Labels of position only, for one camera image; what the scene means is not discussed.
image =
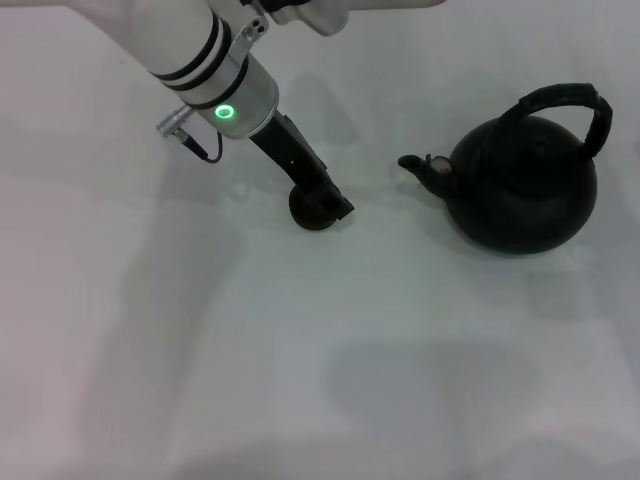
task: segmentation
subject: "white backdrop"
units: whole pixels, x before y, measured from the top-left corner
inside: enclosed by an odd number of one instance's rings
[[[158,138],[177,98],[99,31],[0,11],[0,476],[636,479],[639,16],[450,0],[274,28],[255,54],[357,208],[313,234],[250,142],[209,167]],[[549,254],[481,251],[396,158],[557,82],[615,110],[594,216]]]

